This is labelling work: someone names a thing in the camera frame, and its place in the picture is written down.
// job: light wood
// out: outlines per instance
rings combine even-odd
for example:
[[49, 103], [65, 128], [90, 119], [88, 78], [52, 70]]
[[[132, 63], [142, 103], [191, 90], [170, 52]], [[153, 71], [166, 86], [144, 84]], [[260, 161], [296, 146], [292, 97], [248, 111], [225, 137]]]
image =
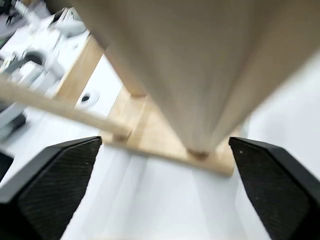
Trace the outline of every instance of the light wood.
[[148, 97], [132, 98], [123, 87], [108, 118], [126, 122], [126, 125], [132, 128], [132, 133], [127, 140], [116, 140], [111, 134], [102, 131], [100, 135], [104, 144], [148, 156], [162, 157], [168, 161], [227, 176], [233, 173], [235, 160], [228, 145], [229, 138], [226, 138], [209, 156], [190, 154]]
[[64, 74], [53, 98], [75, 106], [103, 54], [104, 49], [90, 35], [72, 67]]
[[71, 0], [183, 144], [207, 152], [320, 45], [319, 0]]
[[40, 93], [29, 91], [13, 82], [7, 81], [4, 73], [0, 76], [0, 98], [8, 102], [18, 102], [32, 106], [61, 117], [71, 119], [107, 131], [121, 138], [128, 138], [131, 130], [108, 119], [73, 108], [61, 101], [49, 99]]
[[145, 97], [147, 95], [145, 88], [138, 79], [134, 79], [134, 76], [131, 74], [131, 72], [129, 72], [128, 69], [126, 69], [126, 66], [119, 61], [117, 58], [117, 53], [113, 47], [108, 46], [104, 54], [111, 63], [116, 74], [121, 79], [127, 91], [131, 94], [131, 97]]

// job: wooden base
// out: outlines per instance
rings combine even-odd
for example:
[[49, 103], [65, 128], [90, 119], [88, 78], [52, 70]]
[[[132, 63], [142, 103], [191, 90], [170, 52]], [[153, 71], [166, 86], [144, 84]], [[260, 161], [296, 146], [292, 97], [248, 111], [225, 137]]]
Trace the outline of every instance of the wooden base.
[[174, 131], [149, 97], [132, 98], [123, 87], [108, 119], [133, 128], [127, 140], [114, 139], [111, 134], [101, 132], [104, 144], [126, 148], [134, 152], [158, 156], [169, 161], [232, 175], [235, 160], [227, 137], [209, 155], [195, 155], [186, 150]]

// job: wooden stand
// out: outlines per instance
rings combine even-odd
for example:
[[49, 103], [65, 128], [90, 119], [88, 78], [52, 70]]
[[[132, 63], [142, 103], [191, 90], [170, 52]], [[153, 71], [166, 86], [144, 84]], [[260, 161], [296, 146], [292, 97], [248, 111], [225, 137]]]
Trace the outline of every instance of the wooden stand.
[[[319, 0], [71, 3], [131, 95], [148, 96], [123, 89], [106, 120], [10, 84], [0, 96], [107, 131], [106, 144], [227, 175], [226, 136], [320, 46]], [[76, 96], [89, 79], [77, 76]]]
[[230, 176], [235, 160], [228, 145], [229, 138], [207, 156], [192, 154], [186, 150], [177, 135], [166, 122], [149, 97], [132, 98], [125, 87], [119, 93], [108, 119], [121, 122], [132, 129], [128, 139], [118, 140], [112, 134], [101, 131], [104, 144], [126, 148], [136, 153], [162, 157], [194, 167]]

